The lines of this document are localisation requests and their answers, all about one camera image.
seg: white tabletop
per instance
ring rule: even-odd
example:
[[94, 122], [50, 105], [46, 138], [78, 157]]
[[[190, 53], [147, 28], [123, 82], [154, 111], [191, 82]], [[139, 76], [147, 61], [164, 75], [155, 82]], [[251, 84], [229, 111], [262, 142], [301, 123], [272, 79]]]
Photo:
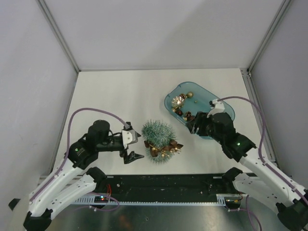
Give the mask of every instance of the white tabletop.
[[[240, 69], [185, 69], [185, 70], [140, 70], [140, 71], [98, 71], [80, 72], [68, 117], [62, 135], [55, 164], [63, 158], [66, 150], [68, 120], [72, 113], [82, 107], [93, 107], [114, 113], [124, 121], [130, 121], [134, 129], [141, 133], [147, 120], [160, 119], [172, 125], [177, 141], [184, 145], [165, 164], [154, 164], [145, 154], [142, 137], [138, 143], [129, 146], [129, 152], [145, 155], [128, 165], [118, 152], [99, 154], [99, 159], [89, 167], [98, 166], [105, 174], [198, 174], [224, 173], [231, 167], [244, 172], [249, 169], [229, 159], [214, 140], [204, 140], [189, 133], [164, 106], [164, 99], [179, 83], [192, 81], [218, 97], [242, 96], [248, 98]], [[242, 100], [228, 100], [235, 110], [236, 130], [259, 143], [252, 106]], [[87, 133], [95, 120], [107, 120], [113, 132], [120, 132], [123, 125], [113, 117], [91, 111], [78, 113], [73, 120], [71, 142], [76, 142]]]

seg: purple cable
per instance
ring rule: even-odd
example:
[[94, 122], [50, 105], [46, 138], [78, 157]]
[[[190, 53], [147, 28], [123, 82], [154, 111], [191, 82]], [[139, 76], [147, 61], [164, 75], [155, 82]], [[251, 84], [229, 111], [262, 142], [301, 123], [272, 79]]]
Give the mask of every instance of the purple cable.
[[248, 198], [249, 198], [249, 195], [246, 196], [246, 210], [247, 210], [248, 218], [249, 218], [250, 224], [251, 224], [252, 228], [254, 229], [254, 231], [257, 231], [254, 227], [254, 224], [252, 223], [252, 219], [251, 219], [251, 216], [250, 216], [250, 211], [249, 211], [249, 207], [248, 207]]
[[[94, 207], [94, 209], [99, 210], [99, 211], [102, 211], [102, 212], [111, 212], [111, 211], [114, 211], [114, 210], [116, 210], [116, 209], [118, 209], [118, 208], [120, 207], [120, 202], [118, 202], [117, 199], [115, 199], [115, 198], [113, 198], [113, 197], [111, 197], [111, 196], [105, 196], [105, 195], [104, 195], [104, 197], [106, 197], [106, 198], [108, 198], [108, 199], [111, 199], [111, 200], [115, 201], [115, 202], [117, 203], [117, 206], [116, 206], [115, 208], [112, 208], [112, 209], [101, 209], [101, 208], [96, 208], [96, 207]], [[79, 209], [81, 209], [81, 208], [89, 208], [89, 205], [78, 207], [78, 208], [74, 209], [73, 212], [76, 211], [76, 210], [79, 210]]]
[[54, 179], [54, 176], [57, 175], [63, 168], [64, 164], [66, 163], [66, 160], [68, 158], [68, 153], [69, 153], [69, 138], [70, 138], [70, 131], [71, 131], [71, 125], [72, 125], [72, 122], [73, 122], [73, 118], [74, 116], [78, 113], [78, 112], [81, 112], [81, 111], [95, 111], [95, 112], [100, 112], [100, 113], [103, 113], [103, 114], [107, 114], [109, 116], [112, 116], [116, 119], [118, 119], [124, 126], [125, 128], [129, 128], [129, 125], [127, 123], [124, 122], [123, 119], [119, 118], [118, 116], [110, 113], [110, 112], [107, 112], [107, 111], [103, 111], [103, 110], [100, 110], [100, 109], [96, 109], [96, 108], [90, 108], [90, 107], [85, 107], [85, 108], [80, 108], [78, 110], [76, 110], [69, 122], [68, 122], [68, 129], [67, 129], [67, 145], [66, 145], [66, 153], [65, 153], [65, 156], [64, 156], [64, 161], [62, 162], [62, 164], [60, 165], [59, 169], [55, 172], [55, 174], [53, 175], [53, 177], [51, 177], [44, 185], [43, 187], [41, 187], [31, 198], [30, 198], [30, 201], [33, 201]]
[[250, 211], [248, 211], [247, 209], [244, 209], [244, 208], [240, 208], [240, 209], [229, 209], [229, 211], [230, 211], [230, 212], [246, 211], [246, 212], [248, 213], [248, 215], [250, 214], [250, 215], [252, 215], [252, 216], [256, 219], [256, 221], [257, 221], [258, 224], [259, 224], [260, 231], [262, 231], [261, 222], [260, 222], [260, 220], [257, 218], [257, 216], [256, 216], [253, 212], [250, 212]]
[[300, 193], [300, 191], [293, 185], [291, 184], [286, 178], [284, 178], [279, 172], [277, 172], [272, 166], [270, 166], [269, 164], [266, 163], [266, 161], [264, 160], [263, 156], [262, 156], [262, 151], [261, 151], [261, 148], [262, 148], [262, 144], [263, 144], [263, 140], [264, 140], [264, 136], [265, 136], [265, 118], [264, 118], [264, 115], [263, 113], [261, 112], [260, 108], [254, 103], [252, 102], [251, 100], [249, 99], [246, 99], [244, 97], [241, 97], [241, 96], [229, 96], [229, 97], [225, 97], [225, 98], [222, 98], [222, 99], [218, 99], [218, 101], [224, 101], [224, 100], [228, 100], [228, 99], [240, 99], [240, 100], [245, 100], [249, 103], [251, 103], [255, 108], [256, 110], [259, 112], [260, 116], [261, 116], [261, 119], [262, 119], [262, 135], [261, 135], [261, 140], [260, 140], [260, 144], [259, 144], [259, 149], [258, 149], [258, 154], [259, 154], [259, 158], [260, 160], [262, 161], [262, 163], [268, 167], [274, 174], [276, 174], [276, 176], [278, 176], [280, 179], [282, 179], [292, 190], [294, 190], [294, 192], [296, 192], [296, 194], [298, 196], [300, 196], [303, 201], [308, 205], [308, 200], [304, 197], [303, 194]]

